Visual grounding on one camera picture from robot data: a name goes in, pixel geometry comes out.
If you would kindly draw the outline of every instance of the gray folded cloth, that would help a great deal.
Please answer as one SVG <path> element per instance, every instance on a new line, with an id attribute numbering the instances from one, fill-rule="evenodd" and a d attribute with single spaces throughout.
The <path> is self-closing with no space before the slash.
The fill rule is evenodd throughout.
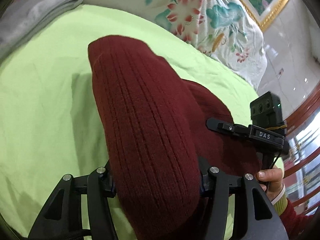
<path id="1" fill-rule="evenodd" d="M 76 8 L 83 0 L 20 0 L 0 19 L 0 62 L 29 41 L 57 16 Z"/>

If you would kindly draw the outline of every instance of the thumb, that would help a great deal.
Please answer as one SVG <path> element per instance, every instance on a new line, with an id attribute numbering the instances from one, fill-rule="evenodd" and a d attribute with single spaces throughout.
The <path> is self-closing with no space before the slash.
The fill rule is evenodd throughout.
<path id="1" fill-rule="evenodd" d="M 261 181 L 282 182 L 282 178 L 283 173 L 279 168 L 258 172 L 258 179 Z"/>

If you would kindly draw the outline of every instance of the human hand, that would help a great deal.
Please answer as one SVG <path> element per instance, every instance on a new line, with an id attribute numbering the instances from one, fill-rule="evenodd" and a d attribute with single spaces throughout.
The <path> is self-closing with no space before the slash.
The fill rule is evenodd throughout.
<path id="1" fill-rule="evenodd" d="M 273 201 L 282 191 L 283 188 L 283 173 L 282 170 L 274 166 L 273 169 L 261 170 L 255 175 L 257 180 L 260 181 L 270 181 L 267 197 L 270 201 Z M 266 191 L 267 187 L 260 184 L 263 191 Z"/>

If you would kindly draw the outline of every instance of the red knit sweater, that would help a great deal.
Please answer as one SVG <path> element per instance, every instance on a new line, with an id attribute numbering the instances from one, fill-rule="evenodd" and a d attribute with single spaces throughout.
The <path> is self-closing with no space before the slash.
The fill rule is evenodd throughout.
<path id="1" fill-rule="evenodd" d="M 243 176 L 260 170 L 254 148 L 209 131 L 209 117 L 233 122 L 227 107 L 144 42 L 107 36 L 88 51 L 119 201 L 138 239 L 197 239 L 206 206 L 197 156 Z M 290 204 L 281 219 L 290 236 L 307 220 Z"/>

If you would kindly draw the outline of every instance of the white tile wall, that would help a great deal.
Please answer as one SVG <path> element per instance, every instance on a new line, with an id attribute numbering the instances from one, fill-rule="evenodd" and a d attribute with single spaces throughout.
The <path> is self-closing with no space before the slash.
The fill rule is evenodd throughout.
<path id="1" fill-rule="evenodd" d="M 289 0 L 264 32 L 268 60 L 258 94 L 277 94 L 287 118 L 320 80 L 320 65 L 311 55 L 310 20 L 302 0 Z"/>

